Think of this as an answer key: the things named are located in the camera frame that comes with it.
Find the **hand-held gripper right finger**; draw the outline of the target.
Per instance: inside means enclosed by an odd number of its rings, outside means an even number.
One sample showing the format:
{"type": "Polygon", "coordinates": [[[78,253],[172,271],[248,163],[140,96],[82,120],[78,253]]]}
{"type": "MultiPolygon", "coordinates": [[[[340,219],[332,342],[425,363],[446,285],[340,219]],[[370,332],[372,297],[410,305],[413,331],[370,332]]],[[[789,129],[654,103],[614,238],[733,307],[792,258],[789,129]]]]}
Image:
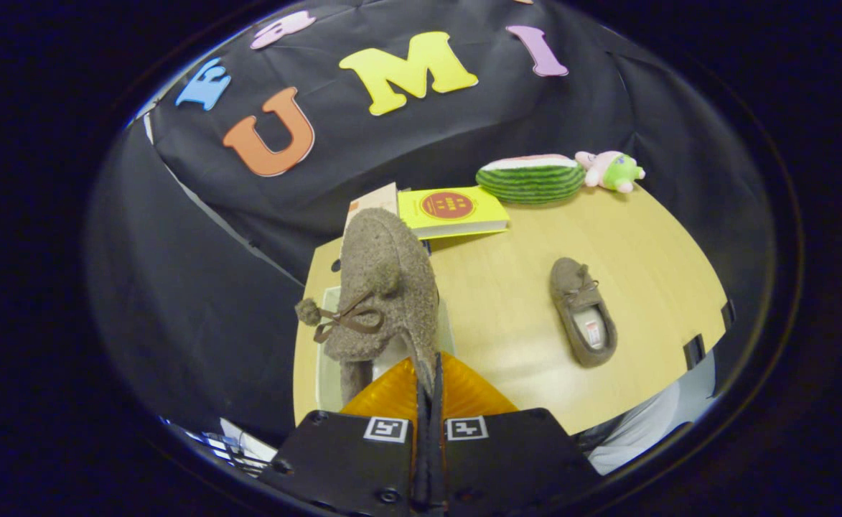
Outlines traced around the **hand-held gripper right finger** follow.
{"type": "Polygon", "coordinates": [[[540,514],[577,503],[602,478],[545,408],[519,409],[485,377],[441,354],[431,499],[447,514],[540,514]]]}

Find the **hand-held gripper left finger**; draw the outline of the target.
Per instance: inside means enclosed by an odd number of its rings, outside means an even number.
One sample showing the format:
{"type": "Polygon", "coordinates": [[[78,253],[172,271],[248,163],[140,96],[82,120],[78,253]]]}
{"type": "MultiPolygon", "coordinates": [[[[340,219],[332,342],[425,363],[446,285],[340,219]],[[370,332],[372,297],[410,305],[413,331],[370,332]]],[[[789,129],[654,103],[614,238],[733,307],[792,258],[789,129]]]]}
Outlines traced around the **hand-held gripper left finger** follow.
{"type": "Polygon", "coordinates": [[[260,474],[316,511],[410,514],[429,504],[423,390],[402,360],[339,411],[312,410],[260,474]]]}

